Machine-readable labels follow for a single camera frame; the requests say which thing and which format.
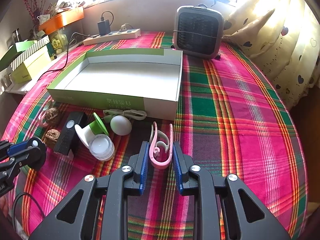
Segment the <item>green white cardboard box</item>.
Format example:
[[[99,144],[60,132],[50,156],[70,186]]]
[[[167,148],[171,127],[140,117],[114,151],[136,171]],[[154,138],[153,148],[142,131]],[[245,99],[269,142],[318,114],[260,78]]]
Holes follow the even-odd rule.
[[[87,51],[47,87],[60,103],[145,111],[174,120],[182,79],[180,50],[127,48]]]

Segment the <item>yellow green toy figure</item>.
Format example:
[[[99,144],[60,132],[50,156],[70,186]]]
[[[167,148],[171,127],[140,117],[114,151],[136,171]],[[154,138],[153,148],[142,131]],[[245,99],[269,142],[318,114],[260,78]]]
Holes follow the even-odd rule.
[[[67,36],[65,34],[56,33],[51,38],[51,44],[55,51],[55,54],[59,55],[62,52],[66,51],[67,49],[67,45],[68,45]]]

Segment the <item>black charger plug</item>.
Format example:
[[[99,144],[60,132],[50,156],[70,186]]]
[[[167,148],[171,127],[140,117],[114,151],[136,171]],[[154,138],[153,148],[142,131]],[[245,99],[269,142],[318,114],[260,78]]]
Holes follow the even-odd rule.
[[[97,23],[100,36],[107,35],[111,32],[109,20],[103,20]]]

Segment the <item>green white suction holder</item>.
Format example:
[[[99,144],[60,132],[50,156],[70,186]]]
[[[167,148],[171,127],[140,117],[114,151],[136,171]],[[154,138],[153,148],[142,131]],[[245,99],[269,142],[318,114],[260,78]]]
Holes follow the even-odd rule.
[[[103,123],[101,117],[95,112],[93,113],[93,116],[94,121],[84,128],[81,128],[78,124],[74,125],[76,134],[78,135],[80,141],[86,146],[86,148],[89,148],[89,143],[94,139],[96,135],[105,134],[106,136],[109,136],[109,132],[107,131],[107,128]]]

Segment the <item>striped white box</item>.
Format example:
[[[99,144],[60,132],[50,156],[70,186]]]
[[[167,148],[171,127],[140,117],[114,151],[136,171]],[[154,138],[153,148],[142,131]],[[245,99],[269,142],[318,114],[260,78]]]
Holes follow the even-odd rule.
[[[27,63],[32,60],[37,59],[39,56],[48,52],[47,44],[50,42],[49,36],[45,36],[25,50],[20,56],[18,56],[10,64],[11,70],[15,71],[22,63],[27,61]]]

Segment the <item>pink clip holder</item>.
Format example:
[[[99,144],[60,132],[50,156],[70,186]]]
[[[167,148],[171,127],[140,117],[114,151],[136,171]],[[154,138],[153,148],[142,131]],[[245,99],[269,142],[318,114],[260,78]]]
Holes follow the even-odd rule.
[[[39,125],[40,127],[47,127],[47,126],[48,126],[48,124],[47,124],[47,122],[46,122],[45,116],[46,116],[47,111],[48,111],[50,108],[52,108],[53,103],[54,103],[54,100],[52,100],[52,99],[49,100],[49,101],[44,105],[41,113],[39,114],[38,119],[37,119],[37,123],[38,123],[38,125]]]
[[[154,121],[151,125],[149,140],[149,159],[154,168],[166,169],[172,160],[173,154],[173,125],[169,125],[169,135],[158,129]]]

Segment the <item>yellow green box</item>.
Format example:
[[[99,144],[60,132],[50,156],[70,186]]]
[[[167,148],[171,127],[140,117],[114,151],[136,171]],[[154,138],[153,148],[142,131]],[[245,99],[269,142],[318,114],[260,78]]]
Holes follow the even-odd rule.
[[[10,80],[14,84],[30,81],[50,62],[47,46],[42,47],[28,57],[21,54],[10,65],[12,70],[9,74]]]

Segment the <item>orange shelf tray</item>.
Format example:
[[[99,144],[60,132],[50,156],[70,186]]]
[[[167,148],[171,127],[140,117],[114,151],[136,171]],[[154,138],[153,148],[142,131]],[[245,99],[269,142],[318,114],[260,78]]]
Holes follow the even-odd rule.
[[[83,18],[83,7],[77,7],[75,9],[61,12],[50,18],[43,24],[39,25],[39,31],[44,31],[46,35],[50,35],[51,33]]]

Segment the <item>brown walnut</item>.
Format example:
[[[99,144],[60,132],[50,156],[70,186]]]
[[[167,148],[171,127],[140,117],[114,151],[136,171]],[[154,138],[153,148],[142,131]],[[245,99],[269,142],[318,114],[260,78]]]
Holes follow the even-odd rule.
[[[58,130],[50,129],[44,136],[44,143],[53,150],[58,141],[59,136],[60,132]]]
[[[48,109],[45,113],[45,121],[50,126],[56,126],[60,122],[60,111],[56,107]]]

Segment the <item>white egg-shaped light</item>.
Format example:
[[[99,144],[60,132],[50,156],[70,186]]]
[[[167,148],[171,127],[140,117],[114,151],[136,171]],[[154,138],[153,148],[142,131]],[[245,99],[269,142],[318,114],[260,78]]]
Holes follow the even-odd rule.
[[[114,116],[110,121],[110,127],[115,134],[120,136],[128,135],[132,130],[131,122],[122,115]]]

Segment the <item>green folded box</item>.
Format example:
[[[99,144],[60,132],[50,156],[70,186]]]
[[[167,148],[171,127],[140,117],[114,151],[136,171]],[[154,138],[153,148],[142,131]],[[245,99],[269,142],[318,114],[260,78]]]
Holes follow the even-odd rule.
[[[13,44],[0,60],[0,71],[7,68],[25,50],[36,43],[36,40],[16,42]]]

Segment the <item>grey portable heater fan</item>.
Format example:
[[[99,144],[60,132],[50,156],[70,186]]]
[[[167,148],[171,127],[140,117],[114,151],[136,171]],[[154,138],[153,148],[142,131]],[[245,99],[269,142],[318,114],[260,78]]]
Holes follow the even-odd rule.
[[[214,59],[220,56],[223,15],[204,4],[177,9],[173,30],[174,48],[190,56]]]

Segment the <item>black rectangular device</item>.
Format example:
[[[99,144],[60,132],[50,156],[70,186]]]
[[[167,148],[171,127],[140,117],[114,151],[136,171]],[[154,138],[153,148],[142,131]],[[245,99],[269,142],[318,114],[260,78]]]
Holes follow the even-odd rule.
[[[54,152],[66,158],[73,159],[74,152],[79,143],[79,137],[75,131],[75,125],[84,125],[87,115],[84,112],[71,112],[60,132],[54,146]]]

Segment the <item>translucent round jar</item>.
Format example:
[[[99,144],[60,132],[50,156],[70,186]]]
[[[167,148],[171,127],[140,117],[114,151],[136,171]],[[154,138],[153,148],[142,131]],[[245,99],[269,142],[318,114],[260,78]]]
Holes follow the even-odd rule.
[[[105,134],[94,136],[89,142],[89,151],[99,161],[108,161],[115,154],[114,144],[110,137]]]

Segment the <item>white power strip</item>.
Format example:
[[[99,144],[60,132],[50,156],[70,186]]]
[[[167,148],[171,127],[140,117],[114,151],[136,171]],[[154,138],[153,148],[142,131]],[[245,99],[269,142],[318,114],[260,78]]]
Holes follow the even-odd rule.
[[[140,29],[128,29],[126,31],[112,31],[109,34],[97,37],[89,37],[83,40],[84,46],[98,43],[110,42],[115,40],[129,40],[140,36]]]

